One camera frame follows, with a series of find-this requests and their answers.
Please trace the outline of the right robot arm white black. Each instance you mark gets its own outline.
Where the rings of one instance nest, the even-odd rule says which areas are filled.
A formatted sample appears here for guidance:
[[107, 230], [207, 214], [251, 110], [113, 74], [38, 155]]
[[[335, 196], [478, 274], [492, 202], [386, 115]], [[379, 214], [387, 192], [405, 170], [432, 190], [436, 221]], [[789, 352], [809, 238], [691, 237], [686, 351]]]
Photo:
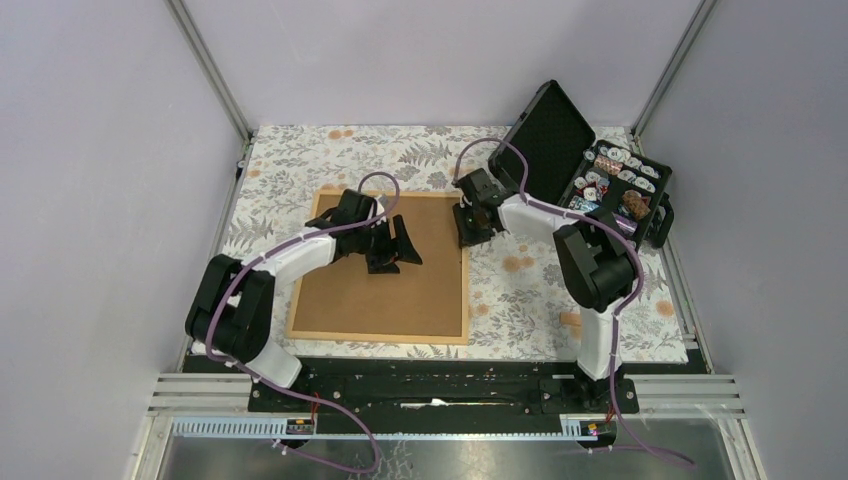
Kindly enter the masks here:
[[556, 250], [566, 290], [580, 306], [582, 339], [577, 365], [586, 377], [573, 386], [575, 402], [597, 412], [613, 398], [607, 379], [619, 369], [618, 316], [644, 284], [638, 254], [623, 236], [615, 216], [597, 208], [589, 213], [564, 209], [527, 194], [509, 194], [477, 169], [453, 186], [461, 197], [453, 207], [462, 248], [486, 243], [506, 232]]

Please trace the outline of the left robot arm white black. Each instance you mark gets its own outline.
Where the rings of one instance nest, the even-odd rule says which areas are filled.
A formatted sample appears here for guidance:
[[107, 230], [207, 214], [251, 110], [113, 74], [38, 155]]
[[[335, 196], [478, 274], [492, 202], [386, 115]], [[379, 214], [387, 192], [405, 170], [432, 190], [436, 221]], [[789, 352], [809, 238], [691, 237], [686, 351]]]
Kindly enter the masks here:
[[225, 254], [208, 263], [190, 306], [185, 332], [214, 360], [242, 368], [272, 385], [272, 398], [288, 411], [309, 401], [302, 364], [271, 338], [278, 284], [356, 254], [371, 274], [397, 274], [400, 263], [422, 264], [395, 200], [346, 189], [338, 204], [306, 222], [293, 237], [242, 262]]

